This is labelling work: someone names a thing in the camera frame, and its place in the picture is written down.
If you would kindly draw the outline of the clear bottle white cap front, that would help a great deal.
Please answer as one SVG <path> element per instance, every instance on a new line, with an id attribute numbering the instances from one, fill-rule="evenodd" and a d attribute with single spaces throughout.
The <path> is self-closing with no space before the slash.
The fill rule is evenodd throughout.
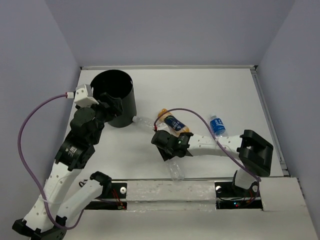
<path id="1" fill-rule="evenodd" d="M 176 160 L 167 160 L 166 166 L 173 181 L 183 181 L 185 179 L 185 174 Z"/>

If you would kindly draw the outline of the clear crinkled bottle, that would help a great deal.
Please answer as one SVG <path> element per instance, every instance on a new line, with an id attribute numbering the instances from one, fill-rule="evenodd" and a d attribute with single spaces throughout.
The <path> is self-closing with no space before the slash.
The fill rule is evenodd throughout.
<path id="1" fill-rule="evenodd" d="M 134 116 L 132 118 L 133 124 L 140 128 L 141 130 L 153 134 L 155 132 L 154 129 L 154 121 L 148 117 L 143 116 Z"/>

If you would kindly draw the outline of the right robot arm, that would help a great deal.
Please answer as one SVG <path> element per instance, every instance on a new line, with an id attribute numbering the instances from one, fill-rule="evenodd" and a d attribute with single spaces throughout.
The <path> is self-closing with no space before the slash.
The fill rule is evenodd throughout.
<path id="1" fill-rule="evenodd" d="M 164 161 L 174 157 L 221 156 L 229 157 L 239 166 L 230 183 L 235 196 L 244 193 L 259 195 L 261 177 L 271 173 L 274 146 L 253 130 L 243 134 L 214 139 L 191 132 L 174 136 L 158 130 L 151 139 Z"/>

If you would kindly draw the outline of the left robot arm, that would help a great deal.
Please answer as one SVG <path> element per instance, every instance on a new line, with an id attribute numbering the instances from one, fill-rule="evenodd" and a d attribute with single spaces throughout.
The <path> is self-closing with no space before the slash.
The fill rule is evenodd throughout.
<path id="1" fill-rule="evenodd" d="M 41 184 L 28 166 L 22 152 L 22 133 L 33 114 L 45 104 L 59 99 L 72 99 L 76 112 L 70 122 L 70 132 L 60 146 L 45 184 Z M 107 122 L 123 114 L 119 97 L 106 92 L 81 93 L 80 90 L 53 96 L 38 105 L 22 123 L 17 140 L 22 164 L 36 183 L 40 194 L 31 210 L 17 219 L 12 229 L 31 240 L 61 240 L 66 231 L 74 229 L 86 208 L 94 199 L 110 194 L 112 179 L 94 172 L 87 183 L 69 199 L 65 199 L 71 185 L 95 152 Z"/>

